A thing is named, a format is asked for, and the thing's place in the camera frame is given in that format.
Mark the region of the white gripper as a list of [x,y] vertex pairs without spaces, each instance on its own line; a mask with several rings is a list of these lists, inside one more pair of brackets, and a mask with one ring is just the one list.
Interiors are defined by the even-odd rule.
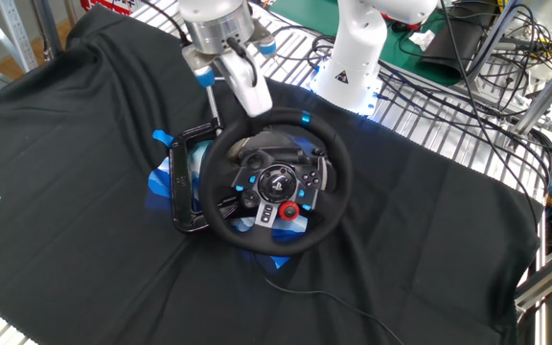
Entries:
[[252,135],[262,132],[266,126],[266,116],[260,115],[272,109],[273,101],[265,77],[254,59],[228,51],[218,57],[218,70],[245,113],[253,118]]

